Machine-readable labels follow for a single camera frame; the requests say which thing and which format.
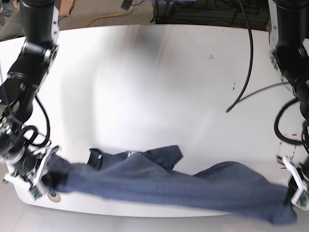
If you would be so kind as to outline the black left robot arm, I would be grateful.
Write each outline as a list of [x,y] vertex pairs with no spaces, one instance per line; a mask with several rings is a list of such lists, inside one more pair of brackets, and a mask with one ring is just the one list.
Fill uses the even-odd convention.
[[[305,162],[294,166],[291,158],[278,157],[278,161],[292,174],[288,183],[287,201],[294,206],[309,210],[309,54],[303,45],[307,35],[308,0],[268,0],[270,14],[269,48],[275,69],[291,86],[294,99],[279,111],[274,132],[290,145],[303,146],[307,153]],[[285,137],[279,130],[279,121],[285,110],[300,104],[302,123],[301,140]]]

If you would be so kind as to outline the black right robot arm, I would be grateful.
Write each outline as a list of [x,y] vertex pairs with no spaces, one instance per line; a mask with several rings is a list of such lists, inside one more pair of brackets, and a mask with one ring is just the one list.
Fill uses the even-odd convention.
[[[44,148],[50,141],[50,121],[39,101],[40,91],[57,56],[59,10],[53,0],[19,1],[25,42],[0,86],[0,161],[13,167],[13,177],[20,176],[34,187],[40,180],[42,159],[29,147]],[[33,101],[39,104],[45,120],[46,135],[36,143],[39,130],[25,125],[33,112]]]

